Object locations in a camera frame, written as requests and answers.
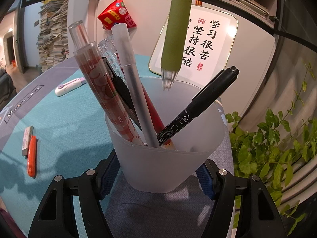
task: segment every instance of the eraser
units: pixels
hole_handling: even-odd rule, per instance
[[[32,134],[33,134],[33,126],[26,127],[24,130],[23,142],[22,142],[22,156],[25,158],[28,157],[29,144],[31,141]]]

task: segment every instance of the pen holder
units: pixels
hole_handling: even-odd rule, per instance
[[[165,126],[201,90],[192,84],[175,81],[169,91],[163,91],[161,78],[142,77],[141,81]],[[135,145],[119,135],[107,116],[106,123],[127,182],[139,191],[152,193],[174,190],[224,139],[224,123],[215,104],[172,137],[177,150]]]

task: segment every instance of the light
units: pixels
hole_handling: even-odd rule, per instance
[[[227,33],[229,36],[234,37],[237,34],[237,30],[233,26],[228,26]]]

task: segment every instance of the green pen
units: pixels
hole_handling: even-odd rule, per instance
[[[161,58],[163,89],[169,90],[182,65],[192,0],[172,0]]]

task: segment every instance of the metal screw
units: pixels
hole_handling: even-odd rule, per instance
[[[62,176],[55,176],[54,181],[60,181],[62,179]]]
[[[260,178],[259,178],[259,176],[254,175],[254,176],[252,176],[252,180],[253,180],[253,181],[259,181]]]
[[[228,171],[227,171],[226,169],[220,169],[220,170],[219,170],[219,173],[220,173],[222,176],[225,176],[225,175],[228,173]]]
[[[87,170],[86,174],[87,174],[88,176],[91,176],[91,175],[95,174],[95,172],[96,172],[95,170],[89,169],[89,170]]]

